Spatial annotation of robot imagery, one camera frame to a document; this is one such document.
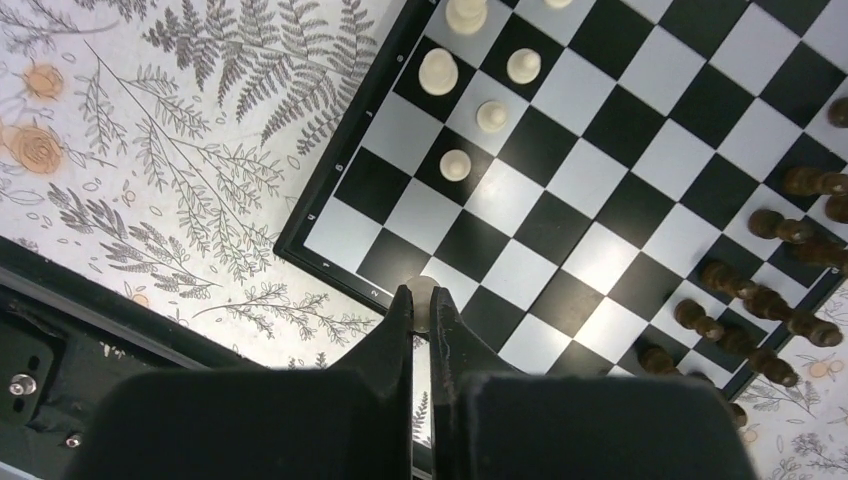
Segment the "eleventh white chess piece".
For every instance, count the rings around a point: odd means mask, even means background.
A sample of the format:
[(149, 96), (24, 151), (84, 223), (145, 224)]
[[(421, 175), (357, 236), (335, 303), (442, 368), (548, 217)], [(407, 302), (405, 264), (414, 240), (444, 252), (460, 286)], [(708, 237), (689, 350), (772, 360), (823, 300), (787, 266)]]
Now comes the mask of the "eleventh white chess piece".
[(430, 329), (430, 305), (433, 290), (439, 283), (432, 277), (419, 275), (405, 283), (412, 297), (412, 329), (426, 334)]

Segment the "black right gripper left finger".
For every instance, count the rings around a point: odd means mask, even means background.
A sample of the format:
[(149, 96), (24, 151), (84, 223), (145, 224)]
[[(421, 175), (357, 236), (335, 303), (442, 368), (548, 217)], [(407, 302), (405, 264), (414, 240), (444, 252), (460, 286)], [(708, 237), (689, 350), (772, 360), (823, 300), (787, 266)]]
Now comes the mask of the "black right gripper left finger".
[(413, 296), (326, 369), (161, 369), (99, 406), (70, 479), (408, 479)]

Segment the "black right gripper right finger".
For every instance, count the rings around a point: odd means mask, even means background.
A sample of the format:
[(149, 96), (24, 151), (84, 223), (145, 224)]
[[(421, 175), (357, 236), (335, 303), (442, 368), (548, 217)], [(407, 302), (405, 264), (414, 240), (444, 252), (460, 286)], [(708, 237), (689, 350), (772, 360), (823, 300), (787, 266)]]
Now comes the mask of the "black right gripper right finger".
[(728, 404), (682, 375), (539, 376), (512, 369), (429, 306), (436, 479), (752, 479)]

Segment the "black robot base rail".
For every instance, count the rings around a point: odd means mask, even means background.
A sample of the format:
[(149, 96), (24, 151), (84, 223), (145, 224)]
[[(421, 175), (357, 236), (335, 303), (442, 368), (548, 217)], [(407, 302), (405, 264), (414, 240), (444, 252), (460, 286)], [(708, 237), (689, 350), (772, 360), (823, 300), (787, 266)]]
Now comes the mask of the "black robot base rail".
[(1, 241), (1, 353), (17, 335), (38, 351), (19, 372), (36, 382), (13, 397), (1, 379), (1, 466), (58, 479), (98, 404), (118, 383), (157, 369), (256, 369), (258, 363), (9, 239)]

